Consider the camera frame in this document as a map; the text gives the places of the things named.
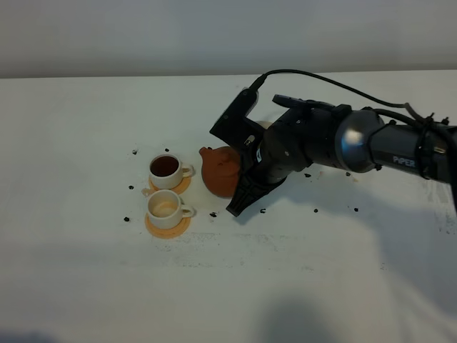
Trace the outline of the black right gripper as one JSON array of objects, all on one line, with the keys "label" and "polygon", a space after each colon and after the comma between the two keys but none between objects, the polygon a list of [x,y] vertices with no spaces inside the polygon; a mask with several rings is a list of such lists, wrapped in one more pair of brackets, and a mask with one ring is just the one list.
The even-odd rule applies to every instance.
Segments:
[{"label": "black right gripper", "polygon": [[343,167],[336,148],[336,132],[343,120],[341,105],[280,94],[272,102],[287,111],[263,133],[253,153],[253,166],[240,174],[226,208],[235,217],[281,186],[292,172],[312,164]]}]

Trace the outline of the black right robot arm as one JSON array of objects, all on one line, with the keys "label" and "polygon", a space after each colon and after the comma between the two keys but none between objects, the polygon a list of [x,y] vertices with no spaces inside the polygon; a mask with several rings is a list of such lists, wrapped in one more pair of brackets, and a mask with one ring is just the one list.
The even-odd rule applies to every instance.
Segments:
[{"label": "black right robot arm", "polygon": [[456,128],[365,107],[275,95],[286,112],[248,143],[231,146],[241,155],[236,191],[227,210],[243,210],[280,186],[292,172],[313,164],[365,173],[390,167],[449,184],[456,193]]}]

